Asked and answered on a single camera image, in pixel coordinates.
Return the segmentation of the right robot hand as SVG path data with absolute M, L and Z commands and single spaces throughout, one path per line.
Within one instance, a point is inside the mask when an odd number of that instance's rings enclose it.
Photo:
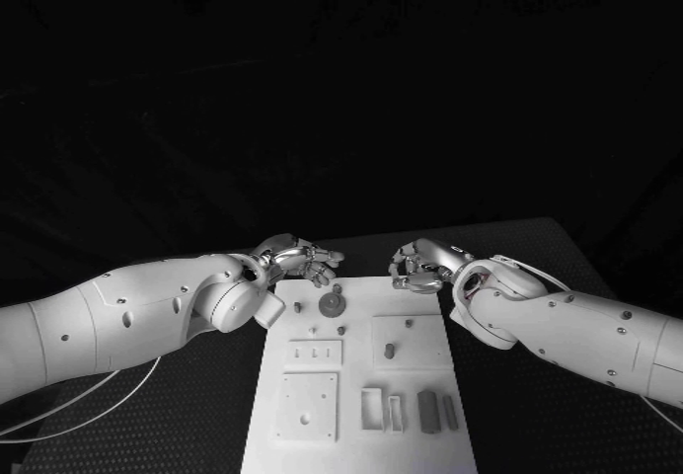
M 394 289 L 437 293 L 452 283 L 475 256 L 436 240 L 420 238 L 398 248 L 390 264 Z

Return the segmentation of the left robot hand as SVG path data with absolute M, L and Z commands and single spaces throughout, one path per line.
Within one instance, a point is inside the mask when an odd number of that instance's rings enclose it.
M 300 277 L 321 288 L 336 279 L 335 270 L 345 261 L 345 254 L 322 248 L 313 242 L 290 233 L 269 238 L 253 250 L 269 275 L 269 285 L 287 277 Z

